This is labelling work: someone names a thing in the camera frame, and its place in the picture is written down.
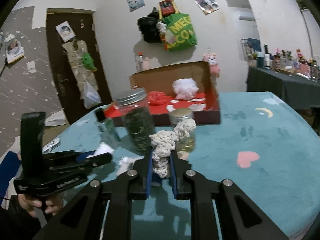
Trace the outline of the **person's left hand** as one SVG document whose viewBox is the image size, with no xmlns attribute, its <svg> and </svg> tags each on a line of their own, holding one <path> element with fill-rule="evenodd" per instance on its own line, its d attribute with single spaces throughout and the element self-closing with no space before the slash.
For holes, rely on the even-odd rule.
<svg viewBox="0 0 320 240">
<path fill-rule="evenodd" d="M 63 208 L 63 199 L 59 194 L 47 199 L 45 204 L 38 199 L 31 198 L 25 194 L 19 194 L 18 202 L 21 208 L 34 218 L 37 217 L 35 212 L 36 207 L 41 208 L 44 206 L 46 208 L 44 213 L 52 215 L 56 215 Z"/>
</svg>

